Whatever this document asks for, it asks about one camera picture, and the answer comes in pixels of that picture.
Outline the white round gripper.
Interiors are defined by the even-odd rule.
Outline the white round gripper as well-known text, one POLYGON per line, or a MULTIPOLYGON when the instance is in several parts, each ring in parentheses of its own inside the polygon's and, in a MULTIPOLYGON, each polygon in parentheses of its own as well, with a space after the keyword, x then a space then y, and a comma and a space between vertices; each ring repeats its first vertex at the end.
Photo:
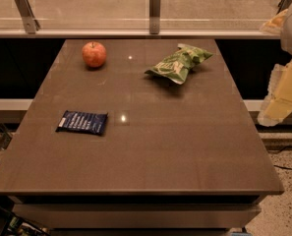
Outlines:
MULTIPOLYGON (((281 48, 292 55, 292 3, 269 21, 262 24, 261 32, 281 33, 281 48)), ((271 72, 267 96, 264 98, 258 122, 266 127, 281 123, 292 113, 292 59, 285 66, 275 64, 271 72)))

